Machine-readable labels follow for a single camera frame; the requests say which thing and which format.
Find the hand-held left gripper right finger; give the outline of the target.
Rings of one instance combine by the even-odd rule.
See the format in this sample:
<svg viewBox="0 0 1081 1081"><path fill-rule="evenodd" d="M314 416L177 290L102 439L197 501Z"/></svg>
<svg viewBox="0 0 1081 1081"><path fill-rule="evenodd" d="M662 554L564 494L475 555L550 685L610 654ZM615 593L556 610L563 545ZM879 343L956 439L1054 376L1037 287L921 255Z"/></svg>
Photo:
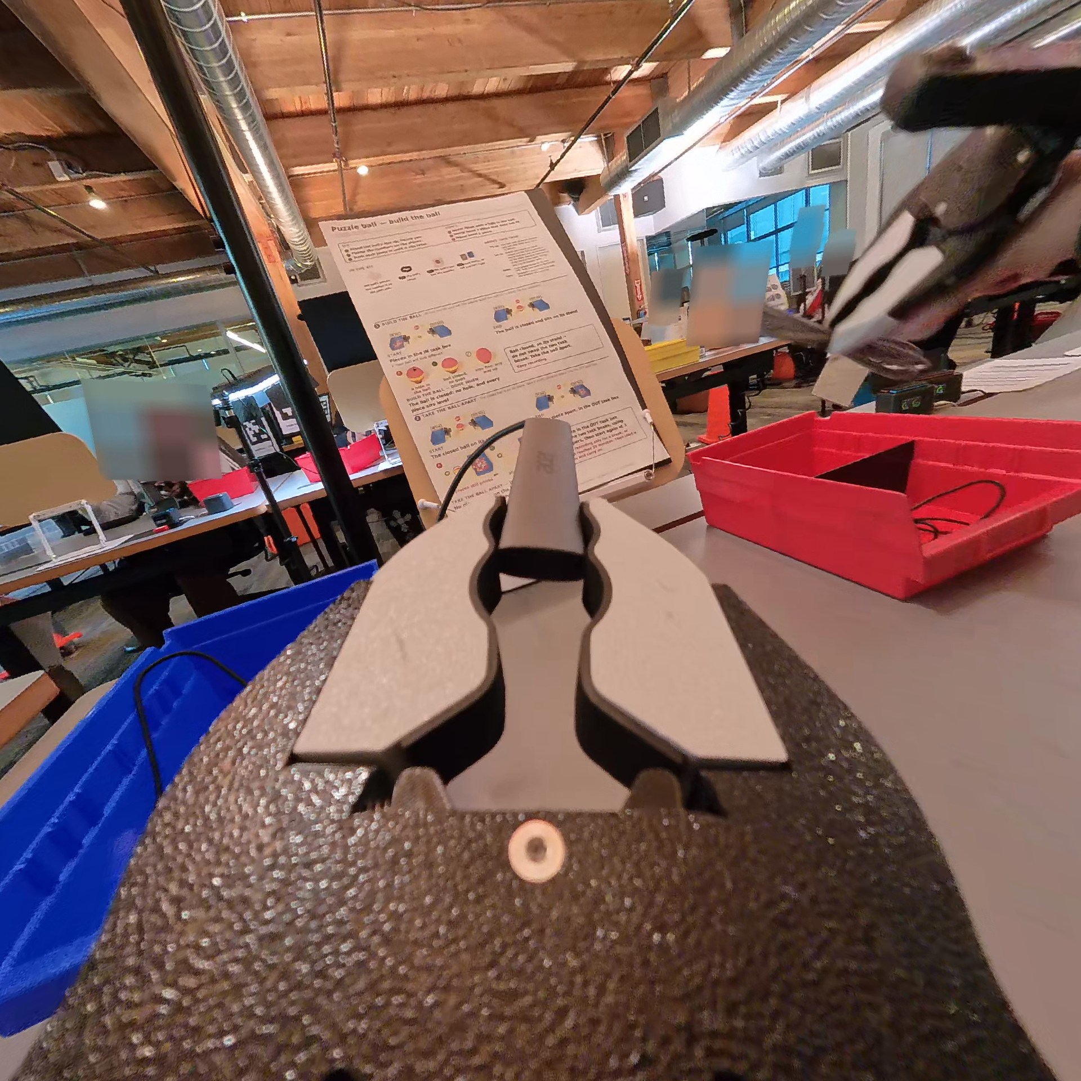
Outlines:
<svg viewBox="0 0 1081 1081"><path fill-rule="evenodd" d="M780 771L787 747L728 620L691 559L600 498L585 539L578 744L626 789L660 772L709 806L713 771Z"/></svg>

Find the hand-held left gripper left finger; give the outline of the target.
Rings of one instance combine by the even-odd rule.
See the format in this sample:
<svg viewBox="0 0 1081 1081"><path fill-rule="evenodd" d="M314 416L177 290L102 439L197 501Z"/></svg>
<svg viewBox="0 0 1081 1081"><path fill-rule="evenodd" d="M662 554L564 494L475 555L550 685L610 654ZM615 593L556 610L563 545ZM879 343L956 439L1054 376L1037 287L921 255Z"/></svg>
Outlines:
<svg viewBox="0 0 1081 1081"><path fill-rule="evenodd" d="M445 783L477 764L505 726L492 614L506 501L475 503L412 540L373 576L296 738L299 764L408 768Z"/></svg>

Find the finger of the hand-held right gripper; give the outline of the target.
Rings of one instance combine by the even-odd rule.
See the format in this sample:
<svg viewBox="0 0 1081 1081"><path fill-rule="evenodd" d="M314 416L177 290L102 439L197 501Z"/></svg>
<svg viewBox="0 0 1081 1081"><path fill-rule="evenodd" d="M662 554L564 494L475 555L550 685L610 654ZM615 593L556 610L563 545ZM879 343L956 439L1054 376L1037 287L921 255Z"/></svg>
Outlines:
<svg viewBox="0 0 1081 1081"><path fill-rule="evenodd" d="M878 376L921 376L931 369L926 355L912 343L894 337L900 317L894 310L939 270L938 246L921 246L900 258L882 286L848 317L827 316L831 360L850 361Z"/></svg>
<svg viewBox="0 0 1081 1081"><path fill-rule="evenodd" d="M855 307L882 286L900 258L924 245L926 221L910 209L899 209L872 243L852 263L831 304L832 317L848 317Z"/></svg>

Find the red plastic bin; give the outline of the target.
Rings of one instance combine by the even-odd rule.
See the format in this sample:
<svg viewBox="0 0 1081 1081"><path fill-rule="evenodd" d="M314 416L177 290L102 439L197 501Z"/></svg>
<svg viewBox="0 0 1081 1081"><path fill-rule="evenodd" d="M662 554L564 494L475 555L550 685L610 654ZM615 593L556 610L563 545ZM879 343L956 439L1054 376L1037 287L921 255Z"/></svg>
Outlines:
<svg viewBox="0 0 1081 1081"><path fill-rule="evenodd" d="M895 510L815 513L820 473L905 440L915 458ZM1078 422L804 413L688 461L710 526L900 600L1035 543L1080 509Z"/></svg>

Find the black device with green label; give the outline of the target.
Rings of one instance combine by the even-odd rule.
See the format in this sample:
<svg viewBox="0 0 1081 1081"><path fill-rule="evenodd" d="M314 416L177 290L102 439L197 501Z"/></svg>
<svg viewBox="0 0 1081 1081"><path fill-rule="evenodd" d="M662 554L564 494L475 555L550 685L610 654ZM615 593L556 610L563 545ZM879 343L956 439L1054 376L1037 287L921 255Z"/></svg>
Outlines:
<svg viewBox="0 0 1081 1081"><path fill-rule="evenodd" d="M940 404L956 404L962 395L962 375L943 372L925 379L893 385L875 393L877 414L927 415Z"/></svg>

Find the white paper sheet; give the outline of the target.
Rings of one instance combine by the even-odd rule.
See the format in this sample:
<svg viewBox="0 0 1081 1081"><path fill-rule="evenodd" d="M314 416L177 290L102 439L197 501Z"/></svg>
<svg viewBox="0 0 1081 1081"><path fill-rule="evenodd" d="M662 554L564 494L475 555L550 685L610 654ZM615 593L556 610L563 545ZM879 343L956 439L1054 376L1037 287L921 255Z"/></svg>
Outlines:
<svg viewBox="0 0 1081 1081"><path fill-rule="evenodd" d="M1080 355L1007 357L990 360L962 374L962 393L985 396L1035 389L1080 370Z"/></svg>

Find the black bin divider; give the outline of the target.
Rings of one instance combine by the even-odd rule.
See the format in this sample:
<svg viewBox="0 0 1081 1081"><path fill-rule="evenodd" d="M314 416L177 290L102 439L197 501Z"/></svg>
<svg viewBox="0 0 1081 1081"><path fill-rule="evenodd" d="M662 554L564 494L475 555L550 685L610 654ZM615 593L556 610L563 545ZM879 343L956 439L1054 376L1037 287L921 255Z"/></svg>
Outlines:
<svg viewBox="0 0 1081 1081"><path fill-rule="evenodd" d="M820 473L814 488L815 513L852 520L882 510L891 513L907 498L913 458L915 441L905 440Z"/></svg>

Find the small red bin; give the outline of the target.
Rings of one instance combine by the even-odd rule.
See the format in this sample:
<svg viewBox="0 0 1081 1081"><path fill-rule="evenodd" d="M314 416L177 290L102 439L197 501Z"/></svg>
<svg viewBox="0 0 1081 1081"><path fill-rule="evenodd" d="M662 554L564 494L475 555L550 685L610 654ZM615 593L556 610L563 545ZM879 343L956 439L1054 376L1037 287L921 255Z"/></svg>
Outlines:
<svg viewBox="0 0 1081 1081"><path fill-rule="evenodd" d="M341 448L341 458L348 475L353 476L385 461L379 433L374 430L355 442ZM295 457L294 463L310 483L320 483L321 473L310 453Z"/></svg>
<svg viewBox="0 0 1081 1081"><path fill-rule="evenodd" d="M258 488L258 482L249 468L227 471L217 478L190 480L186 484L196 501L203 504L215 496L228 496L236 502L253 494Z"/></svg>

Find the tan rounded board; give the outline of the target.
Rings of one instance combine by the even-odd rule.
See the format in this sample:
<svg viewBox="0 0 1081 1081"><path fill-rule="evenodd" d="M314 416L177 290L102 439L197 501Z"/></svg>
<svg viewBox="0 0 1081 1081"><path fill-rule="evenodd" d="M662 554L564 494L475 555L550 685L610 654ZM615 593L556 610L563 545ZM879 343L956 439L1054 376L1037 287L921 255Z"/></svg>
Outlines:
<svg viewBox="0 0 1081 1081"><path fill-rule="evenodd" d="M326 382L341 421L348 430L368 433L386 421L381 399L384 372L377 360L330 371Z"/></svg>
<svg viewBox="0 0 1081 1081"><path fill-rule="evenodd" d="M86 501L114 498L115 482L79 437L54 432L1 448L1 528L29 523L30 515Z"/></svg>

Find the white work table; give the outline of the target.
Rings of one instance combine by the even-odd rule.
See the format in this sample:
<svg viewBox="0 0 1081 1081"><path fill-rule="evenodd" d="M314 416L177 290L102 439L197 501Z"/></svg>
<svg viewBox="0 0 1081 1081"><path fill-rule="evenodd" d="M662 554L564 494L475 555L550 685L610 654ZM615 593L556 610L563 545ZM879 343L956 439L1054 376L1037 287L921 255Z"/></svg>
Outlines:
<svg viewBox="0 0 1081 1081"><path fill-rule="evenodd" d="M145 552L164 552L147 570L151 573L172 565L178 543L196 536L218 533L223 529L253 521L261 536L277 537L285 526L277 521L275 511L299 507L326 496L320 482L308 482L301 472L272 479L268 483L271 499L255 492L236 502L232 508L216 515L202 512L182 521L179 526L149 530L115 537L104 549L83 548L29 570L2 575L2 615L8 620L41 612L59 612L75 603L96 598L101 591L126 580L139 579L138 568L118 569L121 559Z"/></svg>

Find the black monitor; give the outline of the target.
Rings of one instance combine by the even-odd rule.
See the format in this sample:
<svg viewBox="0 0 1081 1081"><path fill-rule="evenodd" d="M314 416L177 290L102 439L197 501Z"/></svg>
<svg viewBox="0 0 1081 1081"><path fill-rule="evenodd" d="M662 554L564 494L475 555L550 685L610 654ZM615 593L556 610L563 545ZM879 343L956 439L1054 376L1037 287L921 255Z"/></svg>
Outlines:
<svg viewBox="0 0 1081 1081"><path fill-rule="evenodd" d="M301 301L305 322L328 373L377 361L348 292L339 291Z"/></svg>

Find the printed instruction sheet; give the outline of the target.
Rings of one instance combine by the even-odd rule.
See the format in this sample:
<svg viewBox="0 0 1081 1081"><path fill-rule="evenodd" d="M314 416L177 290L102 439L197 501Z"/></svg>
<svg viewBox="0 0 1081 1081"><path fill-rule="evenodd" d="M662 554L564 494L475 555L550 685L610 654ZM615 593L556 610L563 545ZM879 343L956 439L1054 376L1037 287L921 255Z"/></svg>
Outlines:
<svg viewBox="0 0 1081 1081"><path fill-rule="evenodd" d="M572 429L578 489L670 461L612 318L545 193L320 223L436 499L495 432Z"/></svg>

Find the clear acrylic stand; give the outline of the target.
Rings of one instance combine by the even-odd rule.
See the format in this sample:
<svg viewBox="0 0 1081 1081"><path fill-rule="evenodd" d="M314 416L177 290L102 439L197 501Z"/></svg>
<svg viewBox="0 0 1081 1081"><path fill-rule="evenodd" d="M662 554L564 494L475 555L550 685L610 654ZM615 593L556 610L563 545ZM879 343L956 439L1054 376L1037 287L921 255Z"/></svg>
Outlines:
<svg viewBox="0 0 1081 1081"><path fill-rule="evenodd" d="M46 562L57 562L80 551L101 551L107 538L94 505L79 499L29 515L34 545Z"/></svg>

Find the blue plastic bin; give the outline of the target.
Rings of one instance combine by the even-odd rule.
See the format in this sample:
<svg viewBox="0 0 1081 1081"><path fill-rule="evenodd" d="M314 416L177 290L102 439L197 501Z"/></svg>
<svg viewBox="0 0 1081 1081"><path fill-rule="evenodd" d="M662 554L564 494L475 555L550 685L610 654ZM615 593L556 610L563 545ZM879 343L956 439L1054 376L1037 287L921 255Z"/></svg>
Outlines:
<svg viewBox="0 0 1081 1081"><path fill-rule="evenodd" d="M196 619L134 663L1 812L1 1033L45 1020L86 963L155 808L136 703L162 785L241 686L371 561Z"/></svg>

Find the silver ventilation duct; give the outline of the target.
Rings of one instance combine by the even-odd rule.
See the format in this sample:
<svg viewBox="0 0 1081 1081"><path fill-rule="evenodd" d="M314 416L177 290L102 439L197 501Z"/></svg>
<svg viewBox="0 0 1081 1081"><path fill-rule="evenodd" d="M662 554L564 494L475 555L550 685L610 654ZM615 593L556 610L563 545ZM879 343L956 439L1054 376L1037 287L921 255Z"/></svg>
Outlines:
<svg viewBox="0 0 1081 1081"><path fill-rule="evenodd" d="M777 174L788 160L872 117L899 61L939 46L1001 46L1076 13L1075 1L926 2L726 142L718 164L726 172L755 161L759 174Z"/></svg>
<svg viewBox="0 0 1081 1081"><path fill-rule="evenodd" d="M303 271L318 266L312 238L288 179L254 88L217 1L163 1L169 25L222 126L233 143L271 221Z"/></svg>
<svg viewBox="0 0 1081 1081"><path fill-rule="evenodd" d="M649 142L640 154L627 150L614 159L603 169L592 192L600 199L628 193L639 182L663 171L715 126L726 122L730 115L783 80L788 69L803 66L808 55L831 35L859 21L865 8L877 5L800 1L777 6L717 62L697 86L681 101L673 101L660 118L658 139ZM850 86L860 88L879 78L895 56L923 40L936 43L946 39L955 32L955 24L969 19L966 9L967 2L924 2L907 19L888 27L871 44L831 70L841 95L845 97Z"/></svg>

